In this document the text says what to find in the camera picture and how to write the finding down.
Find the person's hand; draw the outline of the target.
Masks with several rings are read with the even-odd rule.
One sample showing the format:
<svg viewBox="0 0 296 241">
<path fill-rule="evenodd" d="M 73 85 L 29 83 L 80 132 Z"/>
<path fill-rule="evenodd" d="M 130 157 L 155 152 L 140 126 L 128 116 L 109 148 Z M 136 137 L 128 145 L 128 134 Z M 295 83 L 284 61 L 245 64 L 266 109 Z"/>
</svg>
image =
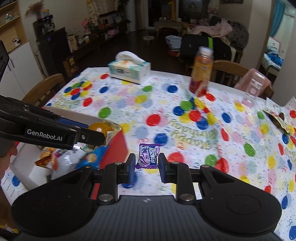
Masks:
<svg viewBox="0 0 296 241">
<path fill-rule="evenodd" d="M 6 154 L 3 157 L 0 157 L 0 180 L 2 180 L 5 171 L 8 169 L 10 165 L 11 156 L 16 156 L 17 154 L 18 150 L 16 148 L 16 144 L 12 143 L 10 148 L 7 150 Z"/>
</svg>

